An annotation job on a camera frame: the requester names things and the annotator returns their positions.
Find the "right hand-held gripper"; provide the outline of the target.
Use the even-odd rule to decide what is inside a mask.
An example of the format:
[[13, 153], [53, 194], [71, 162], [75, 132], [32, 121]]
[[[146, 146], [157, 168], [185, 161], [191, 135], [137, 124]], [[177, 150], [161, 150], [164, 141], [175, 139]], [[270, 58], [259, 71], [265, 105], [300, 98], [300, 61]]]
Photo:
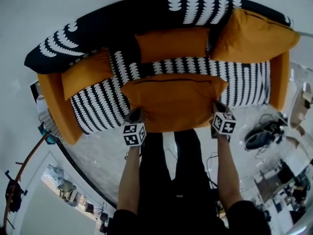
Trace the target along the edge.
[[211, 123], [211, 138], [216, 139], [217, 135], [225, 135], [227, 139], [231, 138], [237, 120], [227, 106], [220, 102], [215, 102], [216, 112]]

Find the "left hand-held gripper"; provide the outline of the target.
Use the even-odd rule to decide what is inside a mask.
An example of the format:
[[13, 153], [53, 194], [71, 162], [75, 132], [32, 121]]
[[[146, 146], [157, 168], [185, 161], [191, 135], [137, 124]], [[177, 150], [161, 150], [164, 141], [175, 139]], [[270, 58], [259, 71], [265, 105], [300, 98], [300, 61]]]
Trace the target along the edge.
[[146, 138], [144, 113], [140, 107], [131, 110], [124, 118], [123, 138], [129, 147], [141, 146]]

